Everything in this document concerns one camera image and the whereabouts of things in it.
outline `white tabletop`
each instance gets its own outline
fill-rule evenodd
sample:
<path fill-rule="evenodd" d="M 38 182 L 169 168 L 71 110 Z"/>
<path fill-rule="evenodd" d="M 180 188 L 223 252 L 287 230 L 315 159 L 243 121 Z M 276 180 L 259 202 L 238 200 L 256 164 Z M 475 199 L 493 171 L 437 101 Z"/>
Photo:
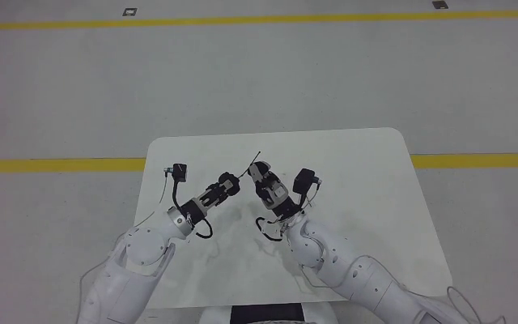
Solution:
<path fill-rule="evenodd" d="M 389 128 L 156 139 L 147 153 L 135 223 L 156 208 L 163 168 L 187 164 L 187 182 L 178 189 L 182 204 L 221 173 L 241 174 L 258 151 L 258 160 L 269 162 L 288 189 L 301 168 L 314 170 L 323 184 L 309 215 L 380 260 L 409 289 L 438 296 L 452 284 L 405 141 Z M 254 220 L 274 214 L 263 207 L 248 175 L 240 186 L 235 197 L 209 211 L 211 239 L 192 235 L 177 242 L 147 307 L 343 300 L 304 281 L 285 241 L 270 242 L 259 233 Z M 159 226 L 159 220 L 146 225 Z M 197 230 L 208 233 L 203 223 Z"/>

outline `black square marker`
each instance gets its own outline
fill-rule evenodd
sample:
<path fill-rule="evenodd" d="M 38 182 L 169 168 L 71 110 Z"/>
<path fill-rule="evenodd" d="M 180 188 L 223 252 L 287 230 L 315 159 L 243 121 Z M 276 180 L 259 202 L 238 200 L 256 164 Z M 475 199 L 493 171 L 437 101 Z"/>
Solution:
<path fill-rule="evenodd" d="M 137 14 L 137 8 L 125 8 L 124 13 L 122 13 L 123 17 L 133 17 Z"/>
<path fill-rule="evenodd" d="M 434 5 L 435 9 L 448 9 L 448 4 L 443 0 L 432 1 L 431 3 Z"/>

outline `gray floor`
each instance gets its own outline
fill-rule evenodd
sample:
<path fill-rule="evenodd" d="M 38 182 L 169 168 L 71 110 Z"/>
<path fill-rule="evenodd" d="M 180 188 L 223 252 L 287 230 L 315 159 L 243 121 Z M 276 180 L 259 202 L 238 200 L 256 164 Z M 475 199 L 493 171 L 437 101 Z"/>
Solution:
<path fill-rule="evenodd" d="M 0 20 L 119 19 L 126 6 L 8 1 Z M 408 0 L 135 6 L 142 19 L 431 10 Z M 399 129 L 412 153 L 517 152 L 517 25 L 0 30 L 0 158 L 144 156 L 162 136 L 377 126 Z M 0 174 L 1 323 L 72 322 L 79 276 L 132 224 L 141 176 Z M 454 284 L 483 319 L 518 322 L 518 171 L 418 170 L 418 178 Z M 341 323 L 377 322 L 333 306 Z M 196 322 L 199 312 L 146 311 L 141 322 Z"/>

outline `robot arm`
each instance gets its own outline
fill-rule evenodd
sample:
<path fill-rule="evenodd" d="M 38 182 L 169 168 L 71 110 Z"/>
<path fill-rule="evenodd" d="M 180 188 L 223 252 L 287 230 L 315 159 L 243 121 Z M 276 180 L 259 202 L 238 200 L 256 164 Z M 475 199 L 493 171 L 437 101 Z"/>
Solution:
<path fill-rule="evenodd" d="M 172 173 L 175 180 L 173 199 L 177 205 L 176 186 L 178 182 L 185 181 L 186 166 L 175 164 L 173 169 L 164 171 L 166 176 Z M 230 173 L 224 173 L 218 182 L 209 185 L 199 197 L 190 199 L 181 207 L 172 207 L 162 212 L 160 216 L 165 223 L 163 227 L 134 227 L 126 232 L 91 286 L 81 308 L 78 324 L 135 323 L 172 260 L 176 246 L 171 239 L 184 240 L 197 223 L 206 221 L 209 209 L 239 191 L 239 179 Z M 139 266 L 149 266 L 162 260 L 153 274 L 142 275 L 124 267 L 126 256 Z"/>
<path fill-rule="evenodd" d="M 286 235 L 295 260 L 302 267 L 312 269 L 337 294 L 370 310 L 388 324 L 468 323 L 454 308 L 404 289 L 381 263 L 356 252 L 349 241 L 310 220 L 301 202 L 313 183 L 321 183 L 313 171 L 303 169 L 295 179 L 294 191 L 301 195 L 298 205 L 291 201 L 286 187 L 276 183 L 280 180 L 267 163 L 256 162 L 248 174 L 265 207 L 278 217 L 273 223 L 281 225 L 281 233 Z"/>
<path fill-rule="evenodd" d="M 295 260 L 329 288 L 388 324 L 467 323 L 452 307 L 404 289 L 377 260 L 325 226 L 298 219 L 285 231 Z"/>

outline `yellow stripe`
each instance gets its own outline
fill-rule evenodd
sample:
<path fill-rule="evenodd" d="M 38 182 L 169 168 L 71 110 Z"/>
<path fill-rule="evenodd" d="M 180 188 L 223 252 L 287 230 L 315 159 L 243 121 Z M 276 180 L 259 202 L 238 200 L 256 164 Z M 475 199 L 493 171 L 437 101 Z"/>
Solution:
<path fill-rule="evenodd" d="M 415 168 L 518 168 L 518 153 L 412 155 Z M 0 173 L 142 172 L 145 158 L 0 160 Z"/>
<path fill-rule="evenodd" d="M 0 173 L 141 172 L 146 159 L 0 160 Z"/>
<path fill-rule="evenodd" d="M 411 156 L 414 168 L 518 168 L 518 154 L 439 154 Z"/>
<path fill-rule="evenodd" d="M 518 11 L 431 11 L 385 14 L 271 15 L 179 19 L 124 19 L 0 23 L 0 29 L 127 28 L 243 23 L 329 23 L 388 20 L 516 19 Z"/>

